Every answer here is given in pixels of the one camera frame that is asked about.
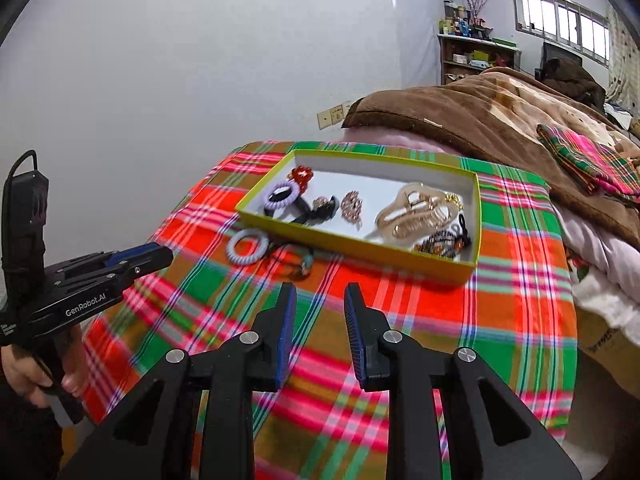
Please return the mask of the person left hand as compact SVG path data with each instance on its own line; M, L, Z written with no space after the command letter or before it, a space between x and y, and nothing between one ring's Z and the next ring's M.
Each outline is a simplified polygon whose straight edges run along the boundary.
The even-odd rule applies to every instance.
M6 382L15 393L37 408L49 406L43 389L53 385L43 368L25 350L10 344L1 348L1 363ZM79 326L70 330L70 343L62 357L65 375L62 387L79 398L87 385L88 365Z

